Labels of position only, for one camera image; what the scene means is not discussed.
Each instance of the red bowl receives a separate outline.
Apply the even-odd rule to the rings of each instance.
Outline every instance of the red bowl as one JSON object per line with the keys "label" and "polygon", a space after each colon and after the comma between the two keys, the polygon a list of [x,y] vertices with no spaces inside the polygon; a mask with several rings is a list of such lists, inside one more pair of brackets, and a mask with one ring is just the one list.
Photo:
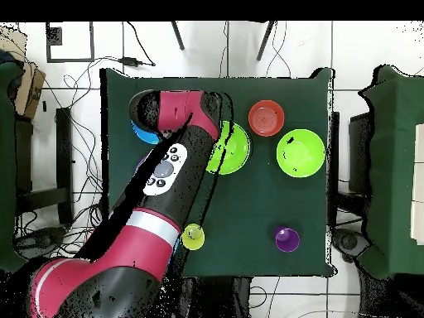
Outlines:
{"label": "red bowl", "polygon": [[275,101],[261,100],[250,109],[248,124],[257,135],[271,137],[282,129],[284,112]]}

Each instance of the white stripe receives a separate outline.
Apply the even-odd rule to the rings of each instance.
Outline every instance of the white stripe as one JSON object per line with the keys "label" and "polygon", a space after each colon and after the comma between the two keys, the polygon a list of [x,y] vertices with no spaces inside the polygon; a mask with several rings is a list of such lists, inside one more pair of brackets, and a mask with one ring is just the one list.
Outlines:
{"label": "white stripe", "polygon": [[41,287],[44,283],[44,281],[47,279],[47,276],[56,268],[59,267],[62,263],[65,263],[69,260],[72,260],[72,258],[66,258],[62,261],[59,261],[58,263],[55,263],[53,266],[51,266],[44,274],[43,277],[41,277],[40,281],[38,282],[38,285],[36,287],[36,313],[39,317],[44,318],[43,315],[41,314],[41,310],[40,310],[40,291],[41,291]]}
{"label": "white stripe", "polygon": [[164,219],[160,219],[154,214],[148,214],[142,211],[133,211],[127,225],[148,230],[167,241],[172,247],[176,243],[179,234],[178,230]]}

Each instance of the table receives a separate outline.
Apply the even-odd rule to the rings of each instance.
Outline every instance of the table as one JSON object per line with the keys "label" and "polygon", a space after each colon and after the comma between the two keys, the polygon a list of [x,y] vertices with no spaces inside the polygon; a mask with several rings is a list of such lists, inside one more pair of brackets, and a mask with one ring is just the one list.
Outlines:
{"label": "table", "polygon": [[[249,160],[234,174],[219,177],[203,226],[205,244],[190,253],[184,276],[328,277],[334,273],[325,263],[325,166],[311,177],[295,179],[283,173],[276,160],[278,141],[292,129],[307,128],[327,140],[330,69],[317,70],[310,79],[132,79],[110,69],[105,77],[102,159],[109,210],[140,159],[152,149],[131,128],[128,103],[135,93],[145,89],[225,92],[234,103],[234,121],[248,133],[248,112],[257,101],[271,99],[284,110],[282,130],[272,137],[251,133]],[[223,119],[229,120],[227,108]],[[205,173],[187,224],[201,215],[212,177]],[[294,253],[281,253],[275,247],[273,230],[280,224],[301,236]]]}

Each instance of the chair leg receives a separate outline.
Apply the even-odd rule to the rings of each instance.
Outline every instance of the chair leg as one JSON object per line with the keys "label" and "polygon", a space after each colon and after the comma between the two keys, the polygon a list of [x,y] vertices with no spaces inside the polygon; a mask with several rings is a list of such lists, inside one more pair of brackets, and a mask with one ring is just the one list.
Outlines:
{"label": "chair leg", "polygon": [[265,36],[263,36],[261,48],[259,49],[258,57],[256,60],[260,61],[262,59],[263,51],[265,50],[265,46],[267,45],[268,38],[271,35],[272,26],[275,21],[268,21],[267,30],[265,31]]}
{"label": "chair leg", "polygon": [[178,40],[178,45],[180,49],[184,50],[184,44],[182,43],[180,31],[178,30],[178,26],[176,25],[176,21],[171,21],[172,28],[174,28],[174,33],[176,34],[176,39]]}

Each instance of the purple ball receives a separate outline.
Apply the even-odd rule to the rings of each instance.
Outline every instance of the purple ball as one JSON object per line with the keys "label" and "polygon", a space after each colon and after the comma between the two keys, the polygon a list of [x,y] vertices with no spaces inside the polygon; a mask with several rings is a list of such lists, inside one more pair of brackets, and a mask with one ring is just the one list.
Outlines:
{"label": "purple ball", "polygon": [[300,238],[296,230],[280,226],[274,231],[275,244],[284,253],[291,253],[299,246]]}

